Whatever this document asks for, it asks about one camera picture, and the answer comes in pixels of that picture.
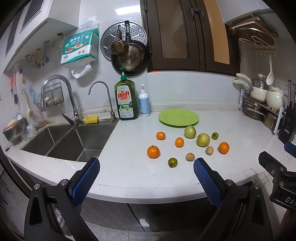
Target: metal bolt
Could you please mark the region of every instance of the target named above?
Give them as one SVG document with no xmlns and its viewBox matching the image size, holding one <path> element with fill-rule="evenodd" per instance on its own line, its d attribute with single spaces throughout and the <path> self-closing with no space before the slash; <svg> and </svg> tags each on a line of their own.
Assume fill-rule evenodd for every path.
<svg viewBox="0 0 296 241">
<path fill-rule="evenodd" d="M 254 188 L 260 189 L 260 185 L 258 183 L 254 183 Z"/>
<path fill-rule="evenodd" d="M 233 185 L 233 181 L 230 180 L 230 179 L 227 179 L 225 182 L 226 182 L 226 184 L 227 184 L 228 186 L 232 186 L 232 185 Z"/>
<path fill-rule="evenodd" d="M 37 183 L 37 184 L 34 185 L 34 189 L 35 190 L 37 190 L 39 187 L 40 187 L 40 184 L 39 183 Z"/>
<path fill-rule="evenodd" d="M 60 181 L 60 184 L 61 184 L 62 186 L 67 185 L 67 183 L 68 183 L 68 180 L 67 180 L 67 179 L 63 179 L 63 180 Z"/>
</svg>

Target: hand soap bottle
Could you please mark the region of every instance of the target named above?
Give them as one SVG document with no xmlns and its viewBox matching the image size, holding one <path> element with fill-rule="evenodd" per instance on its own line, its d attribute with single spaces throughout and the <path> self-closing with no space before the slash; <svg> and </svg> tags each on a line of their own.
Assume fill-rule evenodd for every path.
<svg viewBox="0 0 296 241">
<path fill-rule="evenodd" d="M 139 94 L 139 106 L 141 116 L 150 115 L 149 95 L 145 92 L 143 84 L 141 85 L 141 94 Z"/>
<path fill-rule="evenodd" d="M 135 120 L 139 114 L 135 83 L 124 75 L 125 68 L 120 70 L 122 76 L 114 86 L 118 115 L 122 121 Z"/>
</svg>

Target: small orange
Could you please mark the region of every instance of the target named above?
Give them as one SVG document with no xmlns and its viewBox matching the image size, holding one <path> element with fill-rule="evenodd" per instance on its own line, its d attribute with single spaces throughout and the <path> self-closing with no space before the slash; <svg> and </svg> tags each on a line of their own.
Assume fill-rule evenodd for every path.
<svg viewBox="0 0 296 241">
<path fill-rule="evenodd" d="M 156 133 L 156 138 L 159 140 L 164 140 L 165 139 L 165 133 L 160 131 Z"/>
<path fill-rule="evenodd" d="M 182 146 L 184 146 L 184 140 L 183 140 L 183 138 L 182 138 L 182 137 L 178 137 L 178 138 L 175 140 L 175 145 L 176 145 L 177 147 L 182 147 Z"/>
<path fill-rule="evenodd" d="M 157 146 L 152 145 L 152 146 L 148 147 L 147 155 L 150 158 L 157 158 L 157 157 L 159 157 L 159 154 L 160 154 L 160 151 L 159 151 L 159 148 Z"/>
<path fill-rule="evenodd" d="M 227 142 L 221 142 L 219 145 L 219 151 L 222 154 L 226 154 L 229 151 L 229 145 Z"/>
</svg>

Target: hanging pan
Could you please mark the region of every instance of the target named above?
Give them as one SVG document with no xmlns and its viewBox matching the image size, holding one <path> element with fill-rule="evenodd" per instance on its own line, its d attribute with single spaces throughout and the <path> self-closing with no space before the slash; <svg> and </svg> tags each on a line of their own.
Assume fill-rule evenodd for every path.
<svg viewBox="0 0 296 241">
<path fill-rule="evenodd" d="M 129 21 L 124 22 L 126 25 L 126 42 L 128 50 L 122 55 L 111 55 L 113 68 L 121 74 L 121 67 L 124 67 L 126 76 L 135 76 L 142 73 L 148 66 L 150 53 L 147 47 L 137 41 L 131 40 Z"/>
</svg>

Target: stainless steel sink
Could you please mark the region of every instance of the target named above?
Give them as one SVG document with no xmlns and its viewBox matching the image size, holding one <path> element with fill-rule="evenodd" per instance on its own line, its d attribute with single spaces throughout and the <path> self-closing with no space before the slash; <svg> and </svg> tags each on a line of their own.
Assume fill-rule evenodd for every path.
<svg viewBox="0 0 296 241">
<path fill-rule="evenodd" d="M 54 158 L 87 162 L 99 156 L 116 123 L 109 121 L 81 126 L 51 126 L 33 138 L 22 150 Z"/>
</svg>

